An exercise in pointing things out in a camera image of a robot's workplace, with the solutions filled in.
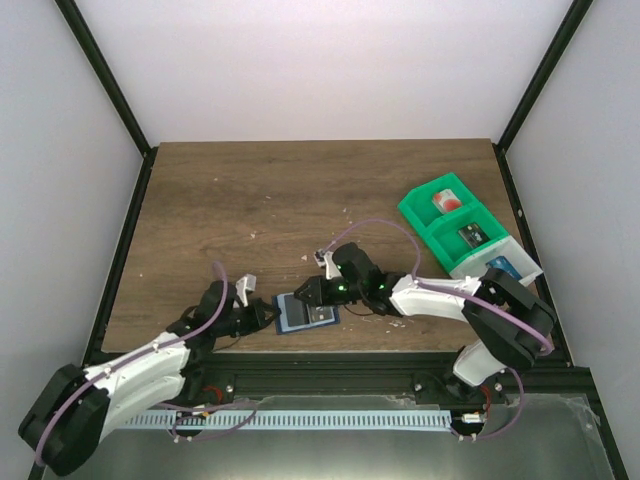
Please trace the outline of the blue leather card holder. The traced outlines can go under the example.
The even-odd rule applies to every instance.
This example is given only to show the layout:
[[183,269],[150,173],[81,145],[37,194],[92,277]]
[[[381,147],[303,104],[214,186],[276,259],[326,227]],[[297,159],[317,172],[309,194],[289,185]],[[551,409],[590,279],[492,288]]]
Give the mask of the blue leather card holder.
[[325,325],[311,325],[307,314],[307,307],[309,305],[297,300],[292,293],[273,296],[272,304],[279,307],[281,310],[279,319],[275,321],[276,332],[278,335],[293,334],[340,323],[339,311],[336,307],[332,307],[335,310],[338,322]]

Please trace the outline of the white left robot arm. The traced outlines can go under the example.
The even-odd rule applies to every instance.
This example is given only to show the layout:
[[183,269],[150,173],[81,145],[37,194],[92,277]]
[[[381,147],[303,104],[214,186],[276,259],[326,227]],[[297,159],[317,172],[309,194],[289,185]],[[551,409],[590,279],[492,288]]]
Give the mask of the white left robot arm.
[[204,391],[203,363],[218,339],[238,339],[270,326],[278,307],[240,284],[214,281],[147,344],[103,364],[55,371],[21,421],[18,434],[35,462],[60,476],[83,465],[113,430],[158,405],[220,405]]

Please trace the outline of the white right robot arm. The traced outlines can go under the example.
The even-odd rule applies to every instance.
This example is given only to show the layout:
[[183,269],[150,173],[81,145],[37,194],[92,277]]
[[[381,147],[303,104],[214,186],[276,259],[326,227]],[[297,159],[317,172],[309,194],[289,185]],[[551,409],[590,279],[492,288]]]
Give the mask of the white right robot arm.
[[458,403],[472,399],[493,375],[531,368],[553,351],[554,310],[509,273],[489,268],[480,277],[429,280],[384,271],[355,243],[318,253],[324,272],[294,292],[309,307],[361,303],[379,316],[435,316],[468,324],[477,339],[462,348],[442,388]]

